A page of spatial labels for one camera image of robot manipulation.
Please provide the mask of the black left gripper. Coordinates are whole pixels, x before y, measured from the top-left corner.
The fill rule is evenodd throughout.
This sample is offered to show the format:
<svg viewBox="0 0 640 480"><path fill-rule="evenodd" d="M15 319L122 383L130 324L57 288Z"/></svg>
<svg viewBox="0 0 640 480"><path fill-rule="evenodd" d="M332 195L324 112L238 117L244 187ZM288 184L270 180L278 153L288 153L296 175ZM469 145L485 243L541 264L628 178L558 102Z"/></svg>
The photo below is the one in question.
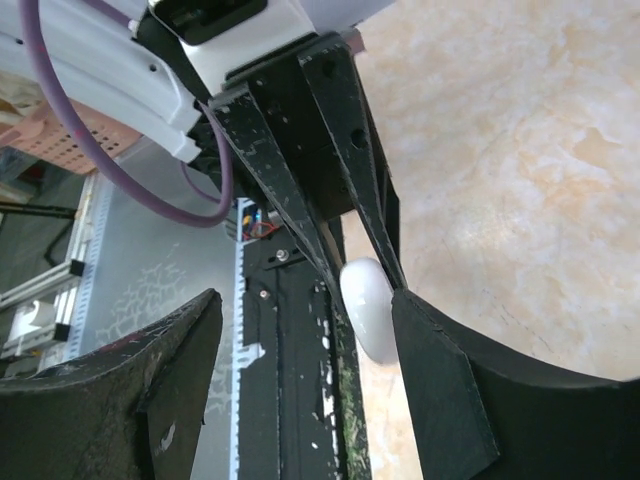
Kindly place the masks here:
<svg viewBox="0 0 640 480"><path fill-rule="evenodd" d="M337 309L344 308L343 262L325 220L351 210L358 212L391 287L407 287L400 201L342 35L310 35L239 68L210 108L236 152L242 195L275 207Z"/></svg>

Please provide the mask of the white earbud charging case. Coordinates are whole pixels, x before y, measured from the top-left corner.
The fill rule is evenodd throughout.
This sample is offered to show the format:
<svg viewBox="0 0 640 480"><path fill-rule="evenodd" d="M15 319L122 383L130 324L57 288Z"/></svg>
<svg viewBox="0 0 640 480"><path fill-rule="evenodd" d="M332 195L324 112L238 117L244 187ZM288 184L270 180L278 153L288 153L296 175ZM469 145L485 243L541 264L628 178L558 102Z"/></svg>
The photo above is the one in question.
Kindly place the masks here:
<svg viewBox="0 0 640 480"><path fill-rule="evenodd" d="M365 354L379 365L396 364L393 289L380 263L369 257L349 261L339 282L349 321Z"/></svg>

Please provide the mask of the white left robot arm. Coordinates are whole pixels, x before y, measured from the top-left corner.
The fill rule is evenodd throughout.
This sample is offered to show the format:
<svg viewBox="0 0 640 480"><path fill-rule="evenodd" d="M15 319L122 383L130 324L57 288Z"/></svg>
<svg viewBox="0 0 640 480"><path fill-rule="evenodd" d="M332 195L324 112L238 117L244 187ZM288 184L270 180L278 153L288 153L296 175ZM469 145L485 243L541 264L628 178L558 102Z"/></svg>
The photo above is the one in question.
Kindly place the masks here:
<svg viewBox="0 0 640 480"><path fill-rule="evenodd" d="M337 301L342 267L328 222L356 210L393 289L399 205L354 62L358 25L381 1L5 1L1 65L40 85L73 146L115 185L180 224L220 224L232 163L280 214ZM158 198L108 157L74 103L193 159L209 118L221 155L216 212Z"/></svg>

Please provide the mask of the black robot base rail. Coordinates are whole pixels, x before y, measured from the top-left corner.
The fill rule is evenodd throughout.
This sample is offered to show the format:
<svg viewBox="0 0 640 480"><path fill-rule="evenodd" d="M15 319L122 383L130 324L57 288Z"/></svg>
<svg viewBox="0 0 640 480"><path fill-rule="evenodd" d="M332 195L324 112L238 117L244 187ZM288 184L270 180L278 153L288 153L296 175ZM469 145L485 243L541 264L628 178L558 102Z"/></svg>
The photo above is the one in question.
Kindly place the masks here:
<svg viewBox="0 0 640 480"><path fill-rule="evenodd" d="M369 479L355 338L276 213L238 202L232 479Z"/></svg>

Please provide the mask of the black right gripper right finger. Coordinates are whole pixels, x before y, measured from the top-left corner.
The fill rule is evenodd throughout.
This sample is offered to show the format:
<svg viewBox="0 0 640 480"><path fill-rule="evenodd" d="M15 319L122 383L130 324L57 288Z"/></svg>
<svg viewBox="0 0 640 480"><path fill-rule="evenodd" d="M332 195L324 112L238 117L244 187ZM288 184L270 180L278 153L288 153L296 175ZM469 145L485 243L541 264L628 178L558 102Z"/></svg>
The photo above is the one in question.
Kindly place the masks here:
<svg viewBox="0 0 640 480"><path fill-rule="evenodd" d="M639 383L524 355L408 290L397 351L427 479L635 479Z"/></svg>

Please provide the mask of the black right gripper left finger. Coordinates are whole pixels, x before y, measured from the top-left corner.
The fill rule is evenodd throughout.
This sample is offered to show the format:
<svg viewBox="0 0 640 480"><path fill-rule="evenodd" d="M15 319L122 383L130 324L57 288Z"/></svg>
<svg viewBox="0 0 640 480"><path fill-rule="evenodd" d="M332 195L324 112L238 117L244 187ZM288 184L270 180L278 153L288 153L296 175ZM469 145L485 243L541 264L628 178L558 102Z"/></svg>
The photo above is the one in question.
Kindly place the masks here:
<svg viewBox="0 0 640 480"><path fill-rule="evenodd" d="M89 354L2 380L2 478L190 478L222 326L208 289Z"/></svg>

